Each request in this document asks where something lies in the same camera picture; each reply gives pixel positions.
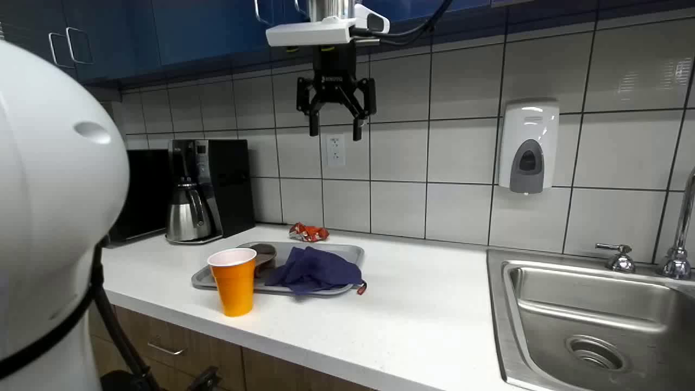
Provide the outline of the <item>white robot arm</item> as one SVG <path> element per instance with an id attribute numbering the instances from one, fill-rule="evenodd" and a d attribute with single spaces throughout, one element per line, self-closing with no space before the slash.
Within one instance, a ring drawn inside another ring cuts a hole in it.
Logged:
<path id="1" fill-rule="evenodd" d="M 104 288 L 128 184 L 94 93 L 0 41 L 0 391 L 160 391 Z"/>

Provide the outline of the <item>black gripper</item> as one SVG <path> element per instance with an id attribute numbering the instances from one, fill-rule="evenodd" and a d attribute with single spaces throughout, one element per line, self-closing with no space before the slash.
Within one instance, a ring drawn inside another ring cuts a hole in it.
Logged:
<path id="1" fill-rule="evenodd" d="M 323 104 L 344 104 L 352 112 L 352 141 L 363 138 L 363 117 L 375 112 L 375 80 L 357 75 L 357 48 L 334 45 L 312 53 L 312 75 L 297 79 L 295 106 L 308 116 L 308 134 L 320 134 Z"/>

